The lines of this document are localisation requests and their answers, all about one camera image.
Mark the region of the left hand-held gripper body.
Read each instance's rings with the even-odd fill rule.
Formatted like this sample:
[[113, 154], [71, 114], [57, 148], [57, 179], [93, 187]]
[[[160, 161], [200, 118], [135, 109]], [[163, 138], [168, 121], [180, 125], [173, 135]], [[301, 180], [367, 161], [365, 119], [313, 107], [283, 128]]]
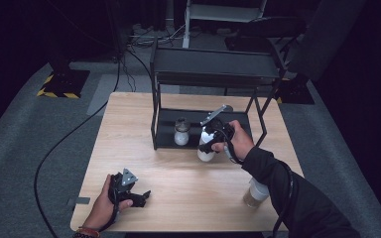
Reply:
[[138, 178], [128, 169], [124, 168], [122, 173], [111, 176], [108, 197], [113, 204], [118, 204], [126, 199], [134, 200], [136, 194], [131, 192]]

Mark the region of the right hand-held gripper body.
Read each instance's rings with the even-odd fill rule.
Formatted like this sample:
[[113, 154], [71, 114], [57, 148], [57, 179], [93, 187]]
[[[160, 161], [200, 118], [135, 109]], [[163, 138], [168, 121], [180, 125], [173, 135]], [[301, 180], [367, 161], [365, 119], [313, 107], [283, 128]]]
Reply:
[[233, 108], [230, 105], [223, 104], [218, 109], [209, 112], [207, 116], [200, 121], [200, 126], [202, 127], [202, 131], [205, 126], [210, 122], [217, 122], [218, 123], [218, 129], [217, 131], [212, 134], [213, 139], [210, 142], [221, 142], [224, 138], [231, 137], [234, 133], [233, 129], [225, 123], [221, 118], [218, 117], [218, 115], [222, 112], [232, 112]]

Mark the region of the white-lidded jar white powder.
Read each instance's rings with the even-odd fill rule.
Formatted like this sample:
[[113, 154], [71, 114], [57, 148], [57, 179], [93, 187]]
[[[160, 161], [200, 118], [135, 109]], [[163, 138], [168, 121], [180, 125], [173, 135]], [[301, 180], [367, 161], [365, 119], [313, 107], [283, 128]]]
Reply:
[[[210, 142], [212, 139], [213, 139], [213, 135], [206, 133], [203, 128], [203, 131], [201, 132], [201, 135], [200, 135], [199, 143], [201, 145], [204, 145]], [[209, 162], [214, 158], [215, 152], [206, 153], [201, 150], [197, 150], [197, 156], [199, 157], [201, 161]]]

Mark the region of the black metal two-tier rack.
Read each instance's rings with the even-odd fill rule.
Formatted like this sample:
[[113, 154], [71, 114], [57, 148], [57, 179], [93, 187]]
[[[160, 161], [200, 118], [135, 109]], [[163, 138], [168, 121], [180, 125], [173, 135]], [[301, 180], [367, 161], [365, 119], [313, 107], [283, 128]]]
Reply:
[[150, 78], [153, 97], [151, 134], [153, 147], [176, 148], [174, 124], [177, 118], [190, 121], [189, 149], [198, 145], [201, 127], [196, 120], [206, 114], [201, 108], [173, 109], [162, 106], [163, 85], [186, 85], [218, 88], [248, 88], [252, 91], [248, 106], [257, 109], [262, 142], [267, 129], [264, 114], [273, 99], [270, 92], [263, 104], [258, 100], [259, 88], [270, 85], [276, 90], [285, 73], [276, 50], [267, 53], [230, 52], [184, 48], [162, 48], [153, 45], [150, 56]]

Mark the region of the white-lidded jar brown powder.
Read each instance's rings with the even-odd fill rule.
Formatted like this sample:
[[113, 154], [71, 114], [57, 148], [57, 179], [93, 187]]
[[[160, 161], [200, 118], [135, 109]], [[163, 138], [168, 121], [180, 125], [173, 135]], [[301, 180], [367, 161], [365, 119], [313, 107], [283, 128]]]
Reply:
[[270, 192], [268, 186], [252, 178], [249, 181], [249, 188], [243, 195], [243, 201], [247, 206], [257, 208], [269, 197], [269, 195]]

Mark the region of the person's right hand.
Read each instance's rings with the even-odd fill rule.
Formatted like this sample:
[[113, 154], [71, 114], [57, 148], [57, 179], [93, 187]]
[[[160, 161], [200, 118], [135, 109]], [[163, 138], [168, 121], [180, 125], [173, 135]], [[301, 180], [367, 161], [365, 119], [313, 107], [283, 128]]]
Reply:
[[211, 148], [215, 152], [224, 152], [232, 162], [242, 164], [254, 143], [237, 120], [231, 121], [229, 125], [234, 129], [232, 139], [229, 142], [214, 143]]

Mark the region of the person's left hand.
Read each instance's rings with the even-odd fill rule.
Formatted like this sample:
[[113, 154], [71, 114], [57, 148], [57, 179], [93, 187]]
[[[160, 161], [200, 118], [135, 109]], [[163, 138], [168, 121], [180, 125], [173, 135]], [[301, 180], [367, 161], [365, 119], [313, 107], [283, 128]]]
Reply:
[[96, 233], [111, 219], [114, 204], [108, 198], [111, 175], [106, 177], [100, 195], [96, 198], [92, 209], [79, 228], [79, 232], [96, 237]]

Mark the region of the glass shaker white powder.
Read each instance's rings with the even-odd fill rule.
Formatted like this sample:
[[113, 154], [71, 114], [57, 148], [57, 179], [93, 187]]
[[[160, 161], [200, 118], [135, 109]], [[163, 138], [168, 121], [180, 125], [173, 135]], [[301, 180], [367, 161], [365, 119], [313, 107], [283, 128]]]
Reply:
[[190, 139], [191, 123], [187, 118], [181, 117], [175, 123], [175, 143], [184, 146]]

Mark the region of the grey tape strip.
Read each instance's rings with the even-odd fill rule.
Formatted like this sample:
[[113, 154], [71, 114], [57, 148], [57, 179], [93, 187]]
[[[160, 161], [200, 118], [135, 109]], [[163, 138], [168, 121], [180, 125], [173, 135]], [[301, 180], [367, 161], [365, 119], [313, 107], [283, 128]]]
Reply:
[[76, 204], [89, 204], [90, 197], [71, 197], [67, 200], [67, 205], [76, 205]]

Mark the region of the white metal folding chair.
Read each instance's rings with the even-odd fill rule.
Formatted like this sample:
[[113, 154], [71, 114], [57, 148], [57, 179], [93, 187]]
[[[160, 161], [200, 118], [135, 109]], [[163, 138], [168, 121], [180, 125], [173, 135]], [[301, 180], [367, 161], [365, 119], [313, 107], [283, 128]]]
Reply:
[[261, 0], [260, 5], [256, 8], [244, 8], [194, 4], [191, 0], [188, 0], [185, 10], [183, 48], [187, 49], [190, 46], [191, 20], [248, 23], [264, 15], [267, 2], [268, 0]]

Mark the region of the black stand base yellow stripes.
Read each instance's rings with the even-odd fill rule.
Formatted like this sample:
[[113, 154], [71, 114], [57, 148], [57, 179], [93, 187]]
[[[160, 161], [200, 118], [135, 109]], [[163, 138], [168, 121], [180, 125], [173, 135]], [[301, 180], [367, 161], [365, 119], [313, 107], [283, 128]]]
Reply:
[[53, 98], [80, 98], [89, 74], [89, 70], [78, 69], [71, 69], [68, 73], [56, 73], [53, 71], [46, 78], [37, 95]]

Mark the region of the dark grey curtain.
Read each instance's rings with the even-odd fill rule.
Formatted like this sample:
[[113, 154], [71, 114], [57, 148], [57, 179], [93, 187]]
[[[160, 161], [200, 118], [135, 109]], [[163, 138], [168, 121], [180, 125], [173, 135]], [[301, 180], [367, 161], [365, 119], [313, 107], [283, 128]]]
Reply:
[[288, 71], [317, 81], [353, 28], [367, 0], [321, 0]]

